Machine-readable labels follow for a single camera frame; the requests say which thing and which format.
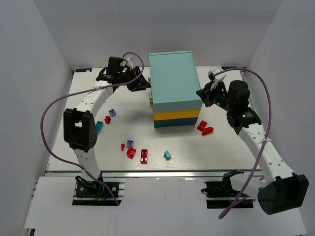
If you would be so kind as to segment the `cyan rectangular lego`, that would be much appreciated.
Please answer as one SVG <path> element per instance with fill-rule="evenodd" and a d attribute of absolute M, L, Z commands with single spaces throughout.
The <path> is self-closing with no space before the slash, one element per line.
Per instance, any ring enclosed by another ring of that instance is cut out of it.
<path fill-rule="evenodd" d="M 104 123 L 102 121 L 97 121 L 96 122 L 95 127 L 96 127 L 96 131 L 97 131 L 98 134 L 100 134 L 103 126 L 104 126 Z"/>

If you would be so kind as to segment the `small cyan lego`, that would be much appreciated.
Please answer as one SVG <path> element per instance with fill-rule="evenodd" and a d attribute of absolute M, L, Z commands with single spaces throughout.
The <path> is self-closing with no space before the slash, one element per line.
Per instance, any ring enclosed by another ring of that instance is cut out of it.
<path fill-rule="evenodd" d="M 170 153 L 169 151 L 165 151 L 165 152 L 164 152 L 164 158 L 165 158 L 166 160 L 170 160 L 170 159 L 171 159 L 171 153 Z"/>

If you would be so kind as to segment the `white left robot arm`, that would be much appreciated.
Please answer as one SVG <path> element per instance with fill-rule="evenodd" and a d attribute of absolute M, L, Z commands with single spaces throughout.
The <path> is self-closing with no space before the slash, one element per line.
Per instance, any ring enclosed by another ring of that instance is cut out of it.
<path fill-rule="evenodd" d="M 151 87 L 139 66 L 133 65 L 134 57 L 133 54 L 122 58 L 110 57 L 108 66 L 95 79 L 92 91 L 75 108 L 66 109 L 63 113 L 63 137 L 73 149 L 79 165 L 83 167 L 81 177 L 84 180 L 100 180 L 101 176 L 94 146 L 98 137 L 95 116 L 102 105 L 120 86 L 126 85 L 131 92 Z"/>

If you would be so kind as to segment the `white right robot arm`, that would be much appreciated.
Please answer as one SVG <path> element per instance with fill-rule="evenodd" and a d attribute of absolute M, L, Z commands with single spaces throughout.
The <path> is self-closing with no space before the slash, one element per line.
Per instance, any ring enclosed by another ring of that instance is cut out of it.
<path fill-rule="evenodd" d="M 243 171 L 233 170 L 220 182 L 207 182 L 202 192 L 208 198 L 248 196 L 258 201 L 262 210 L 272 215 L 301 207 L 309 186 L 305 175 L 296 174 L 280 157 L 256 112 L 249 107 L 250 90 L 244 81 L 232 81 L 226 89 L 220 82 L 215 89 L 209 82 L 196 91 L 206 107 L 217 105 L 226 111 L 227 121 L 246 144 L 264 175 L 264 181 L 251 179 Z"/>

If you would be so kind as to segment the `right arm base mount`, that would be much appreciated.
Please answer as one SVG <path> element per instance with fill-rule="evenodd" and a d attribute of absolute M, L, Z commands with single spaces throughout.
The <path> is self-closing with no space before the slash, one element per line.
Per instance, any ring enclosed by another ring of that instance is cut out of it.
<path fill-rule="evenodd" d="M 236 198 L 248 175 L 240 170 L 233 170 L 223 175 L 221 180 L 207 181 L 205 187 L 200 190 L 202 194 L 206 195 L 207 209 L 225 209 Z M 240 179 L 240 187 L 233 189 L 231 179 Z"/>

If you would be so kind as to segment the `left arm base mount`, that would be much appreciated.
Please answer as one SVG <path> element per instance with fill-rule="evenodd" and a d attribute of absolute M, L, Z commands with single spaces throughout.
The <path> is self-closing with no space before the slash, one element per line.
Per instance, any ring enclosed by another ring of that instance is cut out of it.
<path fill-rule="evenodd" d="M 104 185 L 96 181 L 85 180 L 80 176 L 76 176 L 75 180 L 73 206 L 118 206 Z"/>

